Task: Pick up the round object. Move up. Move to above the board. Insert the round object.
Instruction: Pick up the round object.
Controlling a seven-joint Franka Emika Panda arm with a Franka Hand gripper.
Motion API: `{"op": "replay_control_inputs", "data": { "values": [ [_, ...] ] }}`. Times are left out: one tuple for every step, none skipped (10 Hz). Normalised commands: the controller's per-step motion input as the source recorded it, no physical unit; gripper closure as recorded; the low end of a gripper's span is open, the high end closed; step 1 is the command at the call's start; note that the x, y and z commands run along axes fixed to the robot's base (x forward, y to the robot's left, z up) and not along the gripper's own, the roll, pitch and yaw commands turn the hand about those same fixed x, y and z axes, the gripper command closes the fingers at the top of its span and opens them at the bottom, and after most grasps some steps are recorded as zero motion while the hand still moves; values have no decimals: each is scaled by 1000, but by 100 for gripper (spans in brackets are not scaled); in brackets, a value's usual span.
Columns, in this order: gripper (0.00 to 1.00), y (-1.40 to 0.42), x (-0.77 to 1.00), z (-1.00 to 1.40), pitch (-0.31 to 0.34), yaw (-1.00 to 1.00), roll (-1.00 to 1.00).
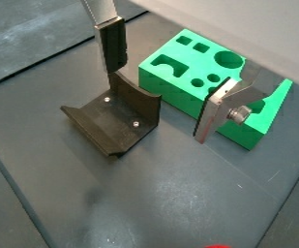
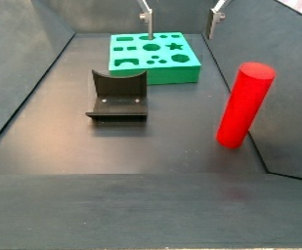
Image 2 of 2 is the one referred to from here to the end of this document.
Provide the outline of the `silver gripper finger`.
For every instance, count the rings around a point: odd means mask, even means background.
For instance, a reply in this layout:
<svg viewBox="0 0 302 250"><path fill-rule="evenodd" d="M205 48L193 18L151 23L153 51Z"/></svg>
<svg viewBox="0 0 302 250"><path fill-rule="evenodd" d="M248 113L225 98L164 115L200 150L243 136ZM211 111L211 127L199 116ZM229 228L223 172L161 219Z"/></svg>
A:
<svg viewBox="0 0 302 250"><path fill-rule="evenodd" d="M152 40L152 9L147 3L147 0L137 0L137 4L141 8L139 19L145 22L148 27L148 40Z"/></svg>
<svg viewBox="0 0 302 250"><path fill-rule="evenodd" d="M224 8L227 0L217 0L213 7L209 8L208 23L205 35L208 39L212 39L215 25L224 20L224 13L220 11Z"/></svg>

